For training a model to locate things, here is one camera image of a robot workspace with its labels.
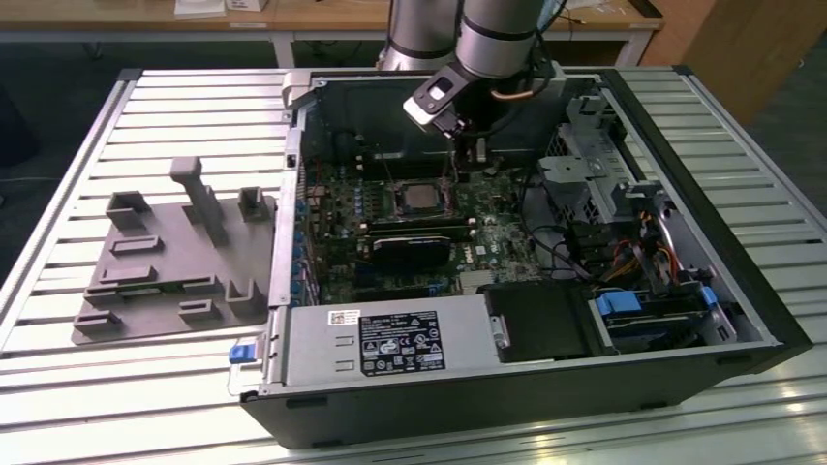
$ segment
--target metal grate table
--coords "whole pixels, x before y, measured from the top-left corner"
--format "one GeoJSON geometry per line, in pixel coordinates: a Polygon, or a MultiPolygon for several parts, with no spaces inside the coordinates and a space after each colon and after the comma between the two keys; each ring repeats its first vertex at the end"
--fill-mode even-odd
{"type": "MultiPolygon", "coordinates": [[[[115,85],[0,292],[0,462],[827,460],[824,218],[694,77],[671,68],[620,71],[796,315],[815,343],[811,351],[675,408],[344,449],[285,450],[236,406],[228,386],[228,349],[256,327],[92,347],[69,341],[113,191],[141,190],[149,203],[183,202],[181,187],[165,173],[173,156],[197,155],[204,183],[219,197],[256,185],[277,197],[284,71],[144,71],[115,85]]],[[[255,366],[240,373],[249,384],[260,376],[255,366]]]]}

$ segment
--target gray plastic holder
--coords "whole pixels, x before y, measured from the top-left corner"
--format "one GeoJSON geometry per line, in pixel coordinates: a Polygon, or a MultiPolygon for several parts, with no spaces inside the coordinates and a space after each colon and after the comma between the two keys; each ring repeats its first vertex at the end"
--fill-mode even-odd
{"type": "Polygon", "coordinates": [[[171,177],[189,203],[149,206],[140,192],[112,194],[112,221],[72,342],[256,325],[268,317],[275,199],[261,189],[216,200],[197,158],[171,177]]]}

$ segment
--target power supply label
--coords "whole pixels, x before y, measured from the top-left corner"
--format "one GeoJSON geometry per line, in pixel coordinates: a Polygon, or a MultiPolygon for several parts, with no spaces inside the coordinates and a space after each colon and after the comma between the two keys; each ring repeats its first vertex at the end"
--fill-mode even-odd
{"type": "Polygon", "coordinates": [[[436,312],[359,318],[359,344],[364,376],[444,370],[436,312]]]}

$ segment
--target floor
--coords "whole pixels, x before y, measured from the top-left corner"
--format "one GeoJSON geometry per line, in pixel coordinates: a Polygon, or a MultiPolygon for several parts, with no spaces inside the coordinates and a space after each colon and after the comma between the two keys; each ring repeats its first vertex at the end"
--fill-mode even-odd
{"type": "MultiPolygon", "coordinates": [[[[379,44],[296,44],[299,66],[372,66],[379,44]]],[[[91,60],[77,44],[0,45],[0,85],[35,132],[39,154],[0,168],[0,277],[5,278],[124,68],[264,68],[268,44],[112,44],[91,60]],[[36,177],[37,180],[16,180],[36,177]]],[[[748,128],[799,187],[827,212],[823,112],[827,38],[748,128]]]]}

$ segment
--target blue latch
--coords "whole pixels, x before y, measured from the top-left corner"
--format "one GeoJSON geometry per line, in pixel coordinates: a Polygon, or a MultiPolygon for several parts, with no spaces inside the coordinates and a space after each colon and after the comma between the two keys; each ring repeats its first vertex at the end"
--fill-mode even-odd
{"type": "Polygon", "coordinates": [[[632,291],[605,293],[596,300],[599,313],[605,316],[612,313],[639,312],[641,303],[632,291]]]}
{"type": "Polygon", "coordinates": [[[256,361],[256,343],[232,346],[229,349],[229,363],[251,363],[256,361]]]}
{"type": "Polygon", "coordinates": [[[712,288],[710,286],[704,286],[700,289],[700,294],[703,295],[703,301],[706,302],[707,307],[715,307],[715,305],[718,305],[719,303],[719,298],[715,295],[715,291],[712,291],[712,288]]]}

